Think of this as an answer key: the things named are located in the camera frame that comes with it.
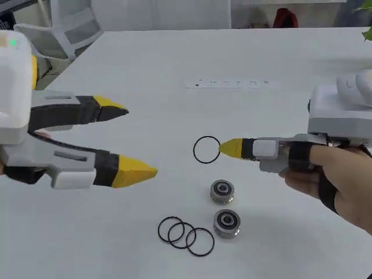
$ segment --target ball bearing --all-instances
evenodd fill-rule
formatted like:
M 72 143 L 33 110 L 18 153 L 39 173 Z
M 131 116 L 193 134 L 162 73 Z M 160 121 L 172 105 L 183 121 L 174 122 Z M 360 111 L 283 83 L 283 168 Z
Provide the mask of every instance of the ball bearing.
M 217 180 L 210 186 L 210 197 L 219 205 L 226 205 L 232 202 L 234 193 L 234 186 L 226 180 Z
M 240 217 L 230 209 L 222 209 L 214 216 L 213 229 L 219 237 L 232 239 L 240 233 Z

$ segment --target white table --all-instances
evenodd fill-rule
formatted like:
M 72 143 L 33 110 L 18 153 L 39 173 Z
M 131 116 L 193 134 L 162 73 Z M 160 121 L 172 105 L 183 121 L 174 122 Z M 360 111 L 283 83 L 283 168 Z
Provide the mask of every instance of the white table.
M 52 135 L 139 158 L 159 174 L 130 188 L 76 191 L 53 190 L 48 178 L 33 186 L 1 178 L 1 277 L 367 278 L 372 237 L 364 231 L 289 189 L 277 175 L 261 173 L 255 163 L 221 155 L 201 165 L 192 155 L 203 135 L 223 142 L 305 132 L 314 86 L 371 67 L 372 44 L 363 42 L 361 31 L 104 34 L 50 89 L 102 94 L 130 113 Z M 185 79 L 198 77 L 258 78 L 277 85 L 184 88 Z M 199 152 L 213 156 L 212 145 Z M 241 235 L 233 241 L 216 237 L 205 258 L 162 243 L 156 230 L 166 216 L 212 229 L 214 214 L 223 208 L 209 198 L 217 179 L 235 185 L 235 201 L 227 208 L 241 216 Z M 201 252 L 208 245 L 200 234 L 194 248 Z

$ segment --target black rubber o-ring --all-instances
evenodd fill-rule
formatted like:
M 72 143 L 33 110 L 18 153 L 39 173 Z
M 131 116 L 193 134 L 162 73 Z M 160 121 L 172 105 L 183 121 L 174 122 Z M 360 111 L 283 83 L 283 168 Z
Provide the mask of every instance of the black rubber o-ring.
M 210 235 L 210 237 L 212 238 L 212 241 L 213 241 L 212 247 L 211 247 L 211 249 L 210 249 L 208 252 L 206 252 L 205 254 L 197 254 L 197 253 L 193 252 L 193 251 L 190 249 L 191 245 L 188 245 L 188 244 L 187 244 L 188 237 L 191 235 L 192 232 L 194 232 L 195 235 L 196 235 L 196 231 L 206 231 L 206 232 Z M 186 235 L 186 247 L 187 247 L 187 249 L 189 250 L 189 252 L 192 253 L 194 256 L 196 256 L 196 257 L 205 257 L 205 256 L 209 255 L 209 254 L 213 251 L 213 249 L 214 249 L 214 236 L 213 236 L 213 234 L 212 234 L 209 230 L 207 230 L 206 228 L 195 228 L 195 229 L 193 229 L 192 231 L 189 231 L 188 234 Z
M 189 227 L 191 228 L 191 231 L 194 232 L 194 240 L 191 242 L 190 245 L 188 245 L 188 244 L 186 243 L 186 246 L 175 246 L 175 245 L 174 245 L 174 241 L 173 241 L 173 240 L 170 240 L 170 232 L 172 231 L 172 229 L 173 229 L 174 227 L 176 227 L 176 226 L 178 226 L 178 225 L 180 225 L 180 224 L 182 224 L 182 226 L 185 226 L 185 225 L 189 226 Z M 192 244 L 194 244 L 195 240 L 196 240 L 196 231 L 195 231 L 195 228 L 194 228 L 192 225 L 190 225 L 189 223 L 186 223 L 186 222 L 182 222 L 182 221 L 181 221 L 181 222 L 176 223 L 176 224 L 174 224 L 173 226 L 171 226 L 170 229 L 169 229 L 169 231 L 168 231 L 168 243 L 170 243 L 170 245 L 171 245 L 172 247 L 175 247 L 175 248 L 177 248 L 177 249 L 179 249 L 179 250 L 183 250 L 183 249 L 186 249 L 186 248 L 190 247 Z
M 170 220 L 170 219 L 175 219 L 175 220 L 178 220 L 178 221 L 180 221 L 179 223 L 177 223 L 177 224 L 182 224 L 182 234 L 181 234 L 181 236 L 180 237 L 178 237 L 178 238 L 176 238 L 176 239 L 174 239 L 174 240 L 166 240 L 165 238 L 163 238 L 162 236 L 161 236 L 161 234 L 160 234 L 160 227 L 162 226 L 162 224 L 166 221 L 166 220 Z M 178 218 L 178 217 L 175 217 L 175 216 L 169 216 L 169 217 L 166 217 L 166 218 L 164 218 L 161 222 L 160 222 L 160 224 L 158 225 L 158 236 L 159 236 L 159 238 L 162 240 L 162 241 L 164 241 L 164 242 L 166 242 L 166 243 L 169 243 L 169 244 L 172 244 L 172 242 L 177 242 L 178 240 L 180 240 L 183 236 L 185 235 L 185 225 L 184 225 L 184 222 L 180 219 L 180 218 Z
M 199 160 L 198 157 L 196 157 L 196 154 L 195 154 L 195 148 L 196 148 L 196 145 L 198 144 L 199 141 L 201 141 L 201 140 L 204 139 L 204 138 L 212 138 L 212 139 L 214 139 L 215 141 L 218 142 L 219 146 L 221 145 L 220 141 L 219 141 L 217 138 L 212 137 L 211 135 L 205 135 L 205 136 L 199 138 L 199 139 L 196 141 L 196 143 L 194 143 L 194 147 L 193 147 L 193 149 L 192 149 L 192 153 L 194 154 L 194 158 L 195 158 L 199 163 L 202 163 L 202 164 L 211 164 L 211 163 L 213 163 L 215 160 L 217 160 L 217 158 L 220 156 L 220 154 L 221 154 L 220 151 L 218 152 L 217 156 L 216 156 L 213 160 L 211 160 L 211 161 L 209 161 L 209 162 L 203 162 L 203 161 Z

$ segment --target plant leaf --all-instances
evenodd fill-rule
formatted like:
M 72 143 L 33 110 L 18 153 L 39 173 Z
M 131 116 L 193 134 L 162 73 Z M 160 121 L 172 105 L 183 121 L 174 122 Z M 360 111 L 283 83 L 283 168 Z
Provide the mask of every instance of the plant leaf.
M 366 0 L 364 4 L 356 10 L 368 10 L 372 9 L 372 0 Z
M 365 41 L 372 41 L 372 27 L 370 27 L 368 31 L 363 32 L 362 35 L 364 36 Z

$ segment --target gray plastic part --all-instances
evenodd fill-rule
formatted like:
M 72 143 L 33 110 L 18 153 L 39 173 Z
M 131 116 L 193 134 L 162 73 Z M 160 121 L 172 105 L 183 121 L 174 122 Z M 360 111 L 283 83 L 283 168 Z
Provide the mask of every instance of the gray plastic part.
M 370 145 L 372 120 L 357 118 L 310 118 L 309 133 L 325 133 L 329 137 L 352 139 Z
M 58 104 L 80 104 L 79 100 L 71 93 L 60 92 L 54 90 L 43 90 L 34 91 L 32 98 L 32 106 L 42 106 L 42 105 L 53 105 Z M 68 131 L 73 128 L 72 125 L 66 126 L 55 126 L 46 128 L 47 131 Z
M 292 138 L 258 138 L 257 140 L 273 140 L 278 144 L 278 156 L 273 158 L 261 157 L 260 170 L 267 173 L 282 173 L 288 169 L 287 145 L 294 141 L 314 142 L 315 144 L 327 144 L 327 139 L 322 135 L 297 134 Z
M 71 93 L 34 91 L 32 105 L 80 104 Z M 0 145 L 0 158 L 9 166 L 40 167 L 52 178 L 52 187 L 59 189 L 88 188 L 94 182 L 95 153 L 54 145 L 24 131 L 20 144 Z
M 0 157 L 9 167 L 40 167 L 47 169 L 46 173 L 52 178 L 52 187 L 58 188 L 88 188 L 95 177 L 95 154 L 57 146 L 42 141 L 30 134 L 18 145 L 0 146 Z M 81 179 L 71 177 L 71 181 L 62 173 L 82 173 Z
M 43 90 L 33 91 L 32 107 L 45 105 L 80 104 L 80 101 L 69 92 Z

